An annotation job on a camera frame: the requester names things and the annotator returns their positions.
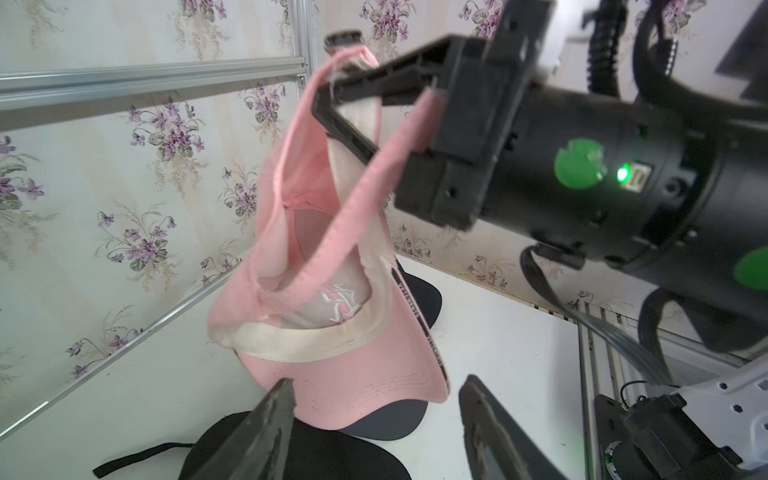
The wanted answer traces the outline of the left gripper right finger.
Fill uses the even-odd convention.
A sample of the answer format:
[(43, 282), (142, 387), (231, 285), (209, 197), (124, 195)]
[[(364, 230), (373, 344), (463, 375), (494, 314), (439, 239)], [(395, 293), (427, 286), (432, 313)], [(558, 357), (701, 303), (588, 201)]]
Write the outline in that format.
[(458, 398), (472, 479), (565, 479), (477, 376)]

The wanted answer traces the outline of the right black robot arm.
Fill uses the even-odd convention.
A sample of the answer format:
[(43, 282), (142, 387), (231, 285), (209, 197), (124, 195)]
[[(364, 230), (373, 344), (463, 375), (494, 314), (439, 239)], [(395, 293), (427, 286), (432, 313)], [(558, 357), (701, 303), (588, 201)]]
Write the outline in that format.
[(312, 96), (314, 117), (362, 162), (377, 147), (340, 114), (354, 101), (445, 98), (425, 149), (410, 148), (395, 206), (440, 227), (484, 221), (531, 239), (521, 270), (558, 296), (537, 264), (600, 262), (654, 287), (636, 337), (578, 322), (646, 384), (670, 385), (658, 329), (677, 304), (718, 353), (767, 336), (767, 111), (672, 77), (676, 42), (653, 2), (634, 42), (641, 99), (621, 101), (622, 1), (511, 1), (494, 36), (450, 35)]

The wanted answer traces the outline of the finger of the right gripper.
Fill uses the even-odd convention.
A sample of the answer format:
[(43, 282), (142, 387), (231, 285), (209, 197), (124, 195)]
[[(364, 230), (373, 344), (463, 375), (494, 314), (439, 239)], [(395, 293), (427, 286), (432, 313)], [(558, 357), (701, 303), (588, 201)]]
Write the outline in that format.
[(446, 89), (468, 44), (448, 35), (383, 65), (322, 84), (313, 106), (331, 108), (378, 97), (384, 106), (412, 105), (425, 88)]
[(320, 89), (312, 115), (331, 139), (368, 165), (379, 150), (383, 96), (375, 90)]

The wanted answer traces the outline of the black cap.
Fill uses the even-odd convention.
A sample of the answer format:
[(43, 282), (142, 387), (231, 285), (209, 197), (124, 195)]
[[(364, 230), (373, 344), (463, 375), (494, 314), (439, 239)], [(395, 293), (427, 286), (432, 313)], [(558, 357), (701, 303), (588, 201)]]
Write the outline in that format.
[[(93, 475), (101, 479), (168, 450), (188, 448), (190, 452), (179, 477), (190, 479), (246, 417), (245, 412), (233, 413), (216, 422), (195, 443), (162, 443), (102, 464), (93, 470)], [(284, 477), (315, 480), (411, 478), (402, 462), (381, 447), (339, 431), (317, 429), (299, 420), (293, 422)]]

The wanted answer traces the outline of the pink cap back wall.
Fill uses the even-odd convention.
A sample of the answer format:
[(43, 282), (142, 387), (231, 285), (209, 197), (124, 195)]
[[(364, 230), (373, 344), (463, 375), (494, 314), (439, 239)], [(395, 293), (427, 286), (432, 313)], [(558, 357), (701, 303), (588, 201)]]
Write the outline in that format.
[(450, 393), (430, 334), (441, 294), (400, 266), (385, 215), (440, 101), (423, 94), (368, 165), (312, 115), (322, 84), (377, 64), (363, 45), (339, 47), (311, 79), (261, 172), (256, 241), (219, 294), (208, 334), (261, 387), (292, 379), (302, 422), (398, 440)]

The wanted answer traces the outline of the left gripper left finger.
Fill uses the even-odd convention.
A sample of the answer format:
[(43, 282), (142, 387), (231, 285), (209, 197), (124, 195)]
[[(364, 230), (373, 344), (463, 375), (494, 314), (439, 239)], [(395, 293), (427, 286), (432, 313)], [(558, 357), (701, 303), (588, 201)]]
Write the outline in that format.
[(293, 380), (279, 380), (191, 479), (282, 479), (295, 405)]

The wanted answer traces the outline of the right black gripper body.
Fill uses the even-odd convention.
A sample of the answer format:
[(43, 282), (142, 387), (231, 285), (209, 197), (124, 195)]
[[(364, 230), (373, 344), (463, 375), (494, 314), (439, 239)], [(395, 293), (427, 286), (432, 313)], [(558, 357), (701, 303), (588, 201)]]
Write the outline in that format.
[(492, 39), (451, 38), (435, 87), (444, 107), (429, 147), (408, 159), (397, 209), (437, 226), (474, 225), (554, 10), (552, 1), (510, 1)]

